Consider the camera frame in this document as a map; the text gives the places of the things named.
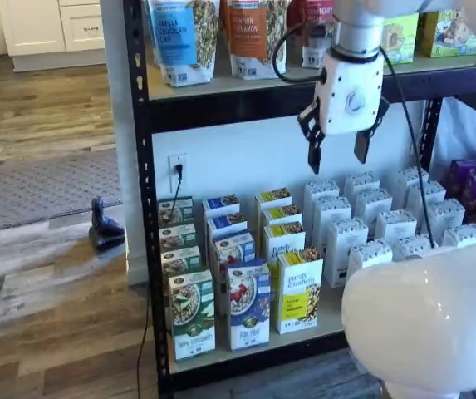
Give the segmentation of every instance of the white box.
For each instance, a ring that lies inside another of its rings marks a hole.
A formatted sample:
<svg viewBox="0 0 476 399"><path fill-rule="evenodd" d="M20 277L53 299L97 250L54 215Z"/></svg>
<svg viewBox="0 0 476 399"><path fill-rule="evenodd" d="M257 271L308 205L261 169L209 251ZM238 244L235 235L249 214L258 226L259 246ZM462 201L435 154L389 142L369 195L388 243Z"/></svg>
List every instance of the white box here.
<svg viewBox="0 0 476 399"><path fill-rule="evenodd" d="M213 272L213 243L216 239L221 239L232 233L237 233L247 229L247 220L243 214L227 214L219 216L208 221L208 235L209 235L209 268Z"/></svg>
<svg viewBox="0 0 476 399"><path fill-rule="evenodd" d="M464 207L456 199L447 199L443 202L428 204L428 216L434 241L441 245L446 229L463 224ZM426 223L423 223L422 233L427 232Z"/></svg>
<svg viewBox="0 0 476 399"><path fill-rule="evenodd" d="M284 334L315 327L322 277L319 252L314 248L289 252L278 257L278 267L278 332Z"/></svg>
<svg viewBox="0 0 476 399"><path fill-rule="evenodd" d="M413 237L417 228L417 221L407 210L391 210L381 212L376 220L375 239L383 239L391 248L399 239Z"/></svg>
<svg viewBox="0 0 476 399"><path fill-rule="evenodd" d="M292 197L286 188L268 191L256 195L254 208L256 210L256 256L260 256L260 245L262 243L262 212L267 209L287 206L292 204Z"/></svg>
<svg viewBox="0 0 476 399"><path fill-rule="evenodd" d="M267 261L271 272L271 301L278 299L278 257L288 252L302 251L306 240L306 232L298 222L267 226L263 228L263 252L261 257Z"/></svg>
<svg viewBox="0 0 476 399"><path fill-rule="evenodd" d="M429 183L424 183L424 194L426 204L434 204L444 201L446 190L437 181L430 181ZM424 219L424 209L422 207L422 195L420 194L419 185L410 187L405 208L417 219L417 229L420 229Z"/></svg>
<svg viewBox="0 0 476 399"><path fill-rule="evenodd" d="M302 212L298 205L287 205L279 208L264 210L262 212L262 232L268 226L278 226L280 224L295 223L302 224ZM264 234L260 238L260 254L265 252L265 242L263 241Z"/></svg>
<svg viewBox="0 0 476 399"><path fill-rule="evenodd" d="M463 248L476 244L476 224L465 224L444 232L443 247Z"/></svg>
<svg viewBox="0 0 476 399"><path fill-rule="evenodd" d="M369 235L374 237L376 218L380 212L389 212L393 198L384 189L363 190L356 195L354 217L362 219L369 226Z"/></svg>
<svg viewBox="0 0 476 399"><path fill-rule="evenodd" d="M346 197L320 198L315 207L313 221L312 245L324 256L326 249L326 232L331 222L351 218L352 207Z"/></svg>
<svg viewBox="0 0 476 399"><path fill-rule="evenodd" d="M365 244L368 235L369 227L361 219L337 220L328 227L324 277L330 287L345 285L349 250Z"/></svg>
<svg viewBox="0 0 476 399"><path fill-rule="evenodd" d="M316 200L338 197L339 187L334 180L309 180L304 184L304 206L302 207L302 227L307 232L307 242L312 239Z"/></svg>
<svg viewBox="0 0 476 399"><path fill-rule="evenodd" d="M380 181L373 172L358 173L356 175L347 176L345 179L345 189L343 195L347 197L351 203L352 209L356 206L356 194L362 190L379 189Z"/></svg>
<svg viewBox="0 0 476 399"><path fill-rule="evenodd" d="M428 172L422 170L422 180L428 183ZM419 184L419 173L416 167L411 167L406 170L400 170L396 172L391 178L390 182L390 194L393 197L393 210L405 208L405 202L407 201L407 195L410 187L414 187Z"/></svg>
<svg viewBox="0 0 476 399"><path fill-rule="evenodd" d="M225 195L224 197L205 199L203 201L204 210L204 259L208 264L209 256L209 234L208 220L226 216L227 214L236 214L239 212L238 197L235 194Z"/></svg>
<svg viewBox="0 0 476 399"><path fill-rule="evenodd" d="M399 239L398 243L393 247L393 260L401 262L412 256L422 254L431 249L431 243L427 234L408 237L407 239Z"/></svg>
<svg viewBox="0 0 476 399"><path fill-rule="evenodd" d="M348 257L348 281L355 272L377 264L386 264L392 262L393 250L383 240L377 239L370 241L367 244L360 245L351 249L351 254Z"/></svg>
<svg viewBox="0 0 476 399"><path fill-rule="evenodd" d="M268 343L271 284L267 264L258 260L255 264L229 265L227 281L230 350Z"/></svg>

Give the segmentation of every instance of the granola bag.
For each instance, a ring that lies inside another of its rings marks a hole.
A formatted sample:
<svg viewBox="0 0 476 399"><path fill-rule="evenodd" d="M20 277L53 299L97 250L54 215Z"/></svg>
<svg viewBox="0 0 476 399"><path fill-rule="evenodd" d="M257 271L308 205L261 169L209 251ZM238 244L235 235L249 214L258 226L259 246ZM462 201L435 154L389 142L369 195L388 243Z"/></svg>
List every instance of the granola bag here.
<svg viewBox="0 0 476 399"><path fill-rule="evenodd" d="M146 0L160 71L174 87L213 78L219 0Z"/></svg>
<svg viewBox="0 0 476 399"><path fill-rule="evenodd" d="M286 31L286 10L291 0L227 1L232 74L245 80L277 78L272 55ZM285 43L278 52L277 67L285 73Z"/></svg>

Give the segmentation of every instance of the white cabinet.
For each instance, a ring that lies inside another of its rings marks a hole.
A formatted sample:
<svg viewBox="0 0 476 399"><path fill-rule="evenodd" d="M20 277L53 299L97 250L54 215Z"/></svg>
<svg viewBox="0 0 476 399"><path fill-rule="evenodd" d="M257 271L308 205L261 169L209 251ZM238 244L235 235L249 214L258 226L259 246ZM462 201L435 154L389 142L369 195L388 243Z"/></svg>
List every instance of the white cabinet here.
<svg viewBox="0 0 476 399"><path fill-rule="evenodd" d="M0 0L0 11L9 55L66 50L57 0Z"/></svg>
<svg viewBox="0 0 476 399"><path fill-rule="evenodd" d="M99 4L61 7L61 16L67 51L105 48Z"/></svg>

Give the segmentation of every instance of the shelf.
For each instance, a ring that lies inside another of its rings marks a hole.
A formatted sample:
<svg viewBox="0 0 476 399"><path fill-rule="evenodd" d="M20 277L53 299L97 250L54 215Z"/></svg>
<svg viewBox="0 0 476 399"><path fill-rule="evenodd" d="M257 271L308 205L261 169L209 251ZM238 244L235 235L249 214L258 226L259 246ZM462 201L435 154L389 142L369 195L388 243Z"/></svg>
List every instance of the shelf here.
<svg viewBox="0 0 476 399"><path fill-rule="evenodd" d="M230 75L228 49L219 43L214 79L207 84L174 88L165 85L152 50L146 45L150 104L148 115L153 133L294 116L313 98L313 83L288 85L278 79L244 81ZM288 51L287 73L294 77L317 74L300 68L299 56ZM446 58L417 56L395 71L407 101L476 93L476 55ZM385 68L383 95L399 102L400 94Z"/></svg>
<svg viewBox="0 0 476 399"><path fill-rule="evenodd" d="M341 323L342 293L341 288L330 289L323 286L317 326L282 335L276 331L276 328L271 327L269 344L265 346L231 352L228 349L225 321L219 319L216 324L216 350L193 359L176 362L173 341L168 336L169 373L170 377L174 379L174 386L184 389L199 385L199 378L204 380L203 383L210 383L255 369L283 364L283 356L289 356L289 361L291 361L346 347ZM298 351L295 346L307 347L309 353ZM269 359L271 361L274 359L275 362L272 365L266 364Z"/></svg>

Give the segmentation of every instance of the purely elizabeth box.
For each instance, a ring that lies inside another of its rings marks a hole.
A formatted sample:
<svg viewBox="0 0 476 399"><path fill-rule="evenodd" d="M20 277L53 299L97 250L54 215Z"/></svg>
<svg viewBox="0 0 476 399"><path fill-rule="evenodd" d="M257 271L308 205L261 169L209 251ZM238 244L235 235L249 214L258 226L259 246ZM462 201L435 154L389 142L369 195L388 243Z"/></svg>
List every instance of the purely elizabeth box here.
<svg viewBox="0 0 476 399"><path fill-rule="evenodd" d="M278 267L278 332L292 333L315 327L322 278L319 252L314 248L289 252L278 258Z"/></svg>
<svg viewBox="0 0 476 399"><path fill-rule="evenodd" d="M174 355L178 361L215 349L213 281L209 270L169 279Z"/></svg>

